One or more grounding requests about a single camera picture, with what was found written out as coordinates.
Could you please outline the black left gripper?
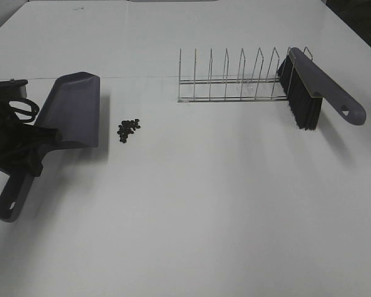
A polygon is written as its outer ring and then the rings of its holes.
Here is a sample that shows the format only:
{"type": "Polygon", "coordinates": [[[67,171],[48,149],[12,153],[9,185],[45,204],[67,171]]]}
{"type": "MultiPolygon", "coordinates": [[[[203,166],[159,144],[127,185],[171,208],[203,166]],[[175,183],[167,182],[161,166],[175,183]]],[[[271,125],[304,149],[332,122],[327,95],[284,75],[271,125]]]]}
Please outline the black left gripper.
{"type": "Polygon", "coordinates": [[[26,169],[34,177],[43,170],[43,157],[58,147],[58,130],[30,123],[40,111],[0,105],[0,169],[26,169]]]}

